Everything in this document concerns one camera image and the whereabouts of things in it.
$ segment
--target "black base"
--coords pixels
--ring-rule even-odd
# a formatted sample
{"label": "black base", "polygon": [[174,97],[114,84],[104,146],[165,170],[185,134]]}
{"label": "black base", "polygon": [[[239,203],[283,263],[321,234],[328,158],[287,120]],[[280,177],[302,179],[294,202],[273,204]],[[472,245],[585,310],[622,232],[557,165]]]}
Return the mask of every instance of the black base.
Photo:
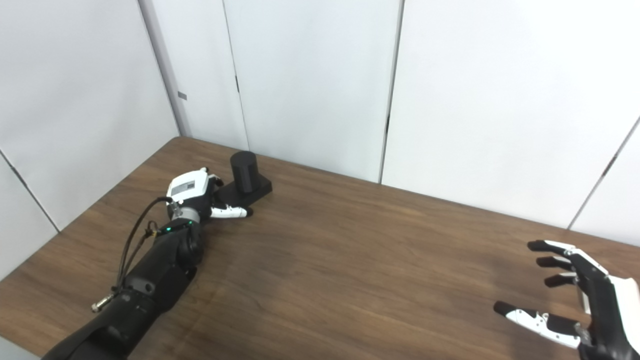
{"label": "black base", "polygon": [[260,187],[258,190],[250,193],[241,193],[238,191],[235,182],[231,182],[222,186],[217,191],[217,196],[220,201],[229,204],[233,207],[241,206],[243,208],[247,208],[249,205],[254,202],[260,200],[265,195],[273,191],[271,187],[271,181],[266,177],[258,174],[258,178],[260,180]]}

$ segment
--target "door hinge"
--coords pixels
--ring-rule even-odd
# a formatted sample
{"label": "door hinge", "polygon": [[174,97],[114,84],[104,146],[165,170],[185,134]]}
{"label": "door hinge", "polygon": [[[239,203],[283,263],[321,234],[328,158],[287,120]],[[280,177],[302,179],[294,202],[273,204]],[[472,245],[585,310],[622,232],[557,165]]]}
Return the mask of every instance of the door hinge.
{"label": "door hinge", "polygon": [[609,162],[609,164],[607,165],[607,167],[604,169],[604,171],[602,172],[602,177],[604,177],[605,175],[607,175],[607,173],[609,172],[609,170],[611,169],[611,167],[613,166],[613,163],[616,162],[616,160],[618,159],[618,155],[614,155],[613,158],[611,158],[611,161]]}
{"label": "door hinge", "polygon": [[391,114],[387,115],[387,123],[385,124],[385,134],[389,134],[389,120],[391,118]]}

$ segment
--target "black fingertip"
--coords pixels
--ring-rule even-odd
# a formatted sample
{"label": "black fingertip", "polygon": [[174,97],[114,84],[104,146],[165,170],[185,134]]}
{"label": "black fingertip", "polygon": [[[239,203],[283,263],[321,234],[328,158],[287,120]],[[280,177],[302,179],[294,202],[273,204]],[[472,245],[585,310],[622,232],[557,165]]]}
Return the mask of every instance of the black fingertip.
{"label": "black fingertip", "polygon": [[552,268],[557,265],[557,261],[552,256],[536,259],[536,264],[541,268]]}
{"label": "black fingertip", "polygon": [[573,277],[562,276],[560,274],[547,277],[545,285],[549,288],[556,288],[562,285],[573,285]]}
{"label": "black fingertip", "polygon": [[507,316],[508,313],[516,310],[517,307],[511,305],[511,304],[507,304],[504,301],[496,301],[495,304],[493,305],[493,310],[502,315],[502,316]]}
{"label": "black fingertip", "polygon": [[527,243],[527,247],[531,251],[549,251],[549,245],[545,240],[534,240]]}

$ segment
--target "white robotic hand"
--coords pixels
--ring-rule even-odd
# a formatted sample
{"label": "white robotic hand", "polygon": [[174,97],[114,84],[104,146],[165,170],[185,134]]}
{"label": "white robotic hand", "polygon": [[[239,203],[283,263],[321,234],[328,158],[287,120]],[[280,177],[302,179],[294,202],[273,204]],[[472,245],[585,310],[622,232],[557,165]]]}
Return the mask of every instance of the white robotic hand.
{"label": "white robotic hand", "polygon": [[170,217],[188,218],[200,222],[203,218],[244,218],[253,214],[251,208],[233,207],[216,196],[222,180],[208,174],[207,168],[182,174],[169,185],[167,196],[174,201],[169,207]]}
{"label": "white robotic hand", "polygon": [[567,272],[545,279],[554,288],[579,287],[580,301],[591,324],[584,328],[572,319],[498,301],[493,310],[540,336],[576,348],[582,360],[640,360],[640,293],[633,279],[621,279],[575,246],[550,240],[530,241],[532,251],[560,256],[538,258],[541,267]]}

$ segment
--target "sticker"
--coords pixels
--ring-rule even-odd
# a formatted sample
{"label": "sticker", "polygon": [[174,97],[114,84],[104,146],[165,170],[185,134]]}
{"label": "sticker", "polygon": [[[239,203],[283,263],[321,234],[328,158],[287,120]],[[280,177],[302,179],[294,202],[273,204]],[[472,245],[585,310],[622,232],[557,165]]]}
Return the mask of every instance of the sticker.
{"label": "sticker", "polygon": [[184,184],[180,184],[178,186],[174,186],[171,189],[171,196],[174,196],[177,193],[181,193],[181,192],[185,192],[187,190],[191,190],[191,189],[193,189],[195,187],[196,187],[195,180],[191,180],[191,181],[188,181],[188,182],[186,182]]}

